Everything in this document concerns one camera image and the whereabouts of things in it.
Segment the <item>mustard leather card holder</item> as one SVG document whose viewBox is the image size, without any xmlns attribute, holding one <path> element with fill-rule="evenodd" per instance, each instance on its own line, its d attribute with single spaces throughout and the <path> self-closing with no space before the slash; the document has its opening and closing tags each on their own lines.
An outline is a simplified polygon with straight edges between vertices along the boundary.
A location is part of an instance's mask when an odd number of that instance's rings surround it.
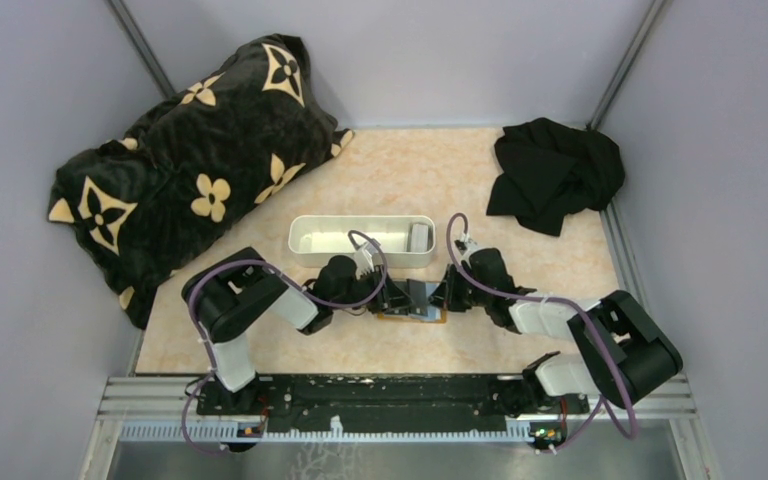
<svg viewBox="0 0 768 480">
<path fill-rule="evenodd" d="M 407 279 L 397 279 L 394 281 L 394 284 L 407 296 L 407 299 L 397 300 L 395 306 L 381 312 L 376 312 L 375 317 L 380 320 L 414 321 L 428 324 L 445 323 L 445 312 L 431 301 L 432 295 L 441 283 L 436 282 L 437 288 L 429 297 L 431 305 L 428 308 L 416 310 L 411 307 L 411 299 L 407 292 L 406 280 Z"/>
</svg>

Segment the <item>stack of white cards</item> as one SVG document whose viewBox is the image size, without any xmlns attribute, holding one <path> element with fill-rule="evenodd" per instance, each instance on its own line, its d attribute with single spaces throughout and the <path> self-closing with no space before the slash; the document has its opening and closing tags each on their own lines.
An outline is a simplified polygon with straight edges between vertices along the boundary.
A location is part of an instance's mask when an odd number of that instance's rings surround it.
<svg viewBox="0 0 768 480">
<path fill-rule="evenodd" d="M 409 253 L 425 253 L 429 250 L 429 235 L 430 228 L 425 223 L 413 223 L 410 227 L 408 235 L 408 252 Z"/>
</svg>

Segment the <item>white oblong plastic tray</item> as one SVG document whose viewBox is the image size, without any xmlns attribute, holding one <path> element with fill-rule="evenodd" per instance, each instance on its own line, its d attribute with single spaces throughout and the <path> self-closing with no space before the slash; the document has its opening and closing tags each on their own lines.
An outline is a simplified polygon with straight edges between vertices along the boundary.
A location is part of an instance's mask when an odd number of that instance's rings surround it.
<svg viewBox="0 0 768 480">
<path fill-rule="evenodd" d="M 413 223 L 429 225 L 429 250 L 408 252 L 408 235 Z M 302 267 L 323 267 L 335 255 L 354 251 L 348 232 L 360 231 L 381 244 L 391 268 L 421 269 L 431 264 L 436 247 L 436 225 L 423 215 L 302 215 L 289 229 L 288 247 Z"/>
</svg>

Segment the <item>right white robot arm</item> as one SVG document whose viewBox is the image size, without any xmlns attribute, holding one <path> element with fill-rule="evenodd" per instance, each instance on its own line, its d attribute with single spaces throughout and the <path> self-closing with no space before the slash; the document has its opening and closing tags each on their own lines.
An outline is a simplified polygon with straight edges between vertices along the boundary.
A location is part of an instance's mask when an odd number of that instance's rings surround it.
<svg viewBox="0 0 768 480">
<path fill-rule="evenodd" d="M 449 312 L 479 308 L 515 334 L 574 343 L 575 352 L 550 352 L 524 369 L 536 397 L 600 396 L 627 408 L 684 367 L 677 348 L 629 292 L 573 300 L 519 287 L 496 248 L 458 242 L 431 301 Z"/>
</svg>

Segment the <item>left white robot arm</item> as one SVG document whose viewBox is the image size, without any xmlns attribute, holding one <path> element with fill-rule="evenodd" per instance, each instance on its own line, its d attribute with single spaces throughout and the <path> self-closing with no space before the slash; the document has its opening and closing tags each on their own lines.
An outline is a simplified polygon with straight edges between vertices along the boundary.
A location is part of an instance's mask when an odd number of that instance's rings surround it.
<svg viewBox="0 0 768 480">
<path fill-rule="evenodd" d="M 257 377 L 246 332 L 266 314 L 312 335 L 328 326 L 337 310 L 405 312 L 415 305 L 387 265 L 363 249 L 332 257 L 317 277 L 299 285 L 246 247 L 192 277 L 181 295 L 206 343 L 210 373 L 230 393 Z"/>
</svg>

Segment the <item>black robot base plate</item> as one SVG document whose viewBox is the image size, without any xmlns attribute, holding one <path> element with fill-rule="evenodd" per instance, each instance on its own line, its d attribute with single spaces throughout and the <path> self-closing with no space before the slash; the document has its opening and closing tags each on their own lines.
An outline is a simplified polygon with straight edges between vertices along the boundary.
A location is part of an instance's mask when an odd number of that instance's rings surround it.
<svg viewBox="0 0 768 480">
<path fill-rule="evenodd" d="M 251 415 L 269 433 L 501 432 L 521 415 L 587 414 L 582 394 L 551 397 L 520 374 L 260 374 L 232 393 L 217 380 L 197 395 L 203 416 Z"/>
</svg>

